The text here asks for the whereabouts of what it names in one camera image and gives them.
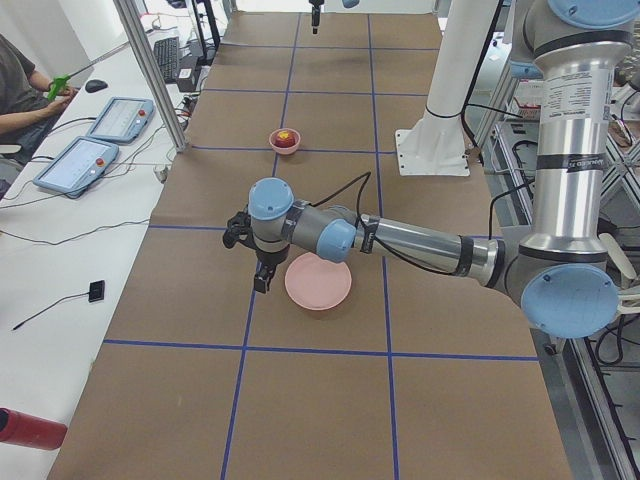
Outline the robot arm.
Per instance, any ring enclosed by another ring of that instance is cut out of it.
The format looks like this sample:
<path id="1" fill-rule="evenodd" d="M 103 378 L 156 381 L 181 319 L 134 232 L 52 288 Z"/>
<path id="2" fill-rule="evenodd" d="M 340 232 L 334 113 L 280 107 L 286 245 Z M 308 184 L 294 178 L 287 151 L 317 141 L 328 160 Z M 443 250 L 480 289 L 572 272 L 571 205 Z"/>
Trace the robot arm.
<path id="1" fill-rule="evenodd" d="M 533 193 L 530 232 L 516 246 L 473 240 L 297 199 L 282 179 L 249 193 L 245 243 L 254 249 L 258 292 L 298 246 L 333 263 L 352 249 L 391 255 L 424 271 L 470 277 L 502 292 L 529 323 L 573 339 L 612 322 L 619 294 L 597 234 L 609 104 L 616 65 L 631 50 L 635 1 L 520 1 L 511 50 L 518 72 L 542 79 L 535 171 L 515 182 Z"/>

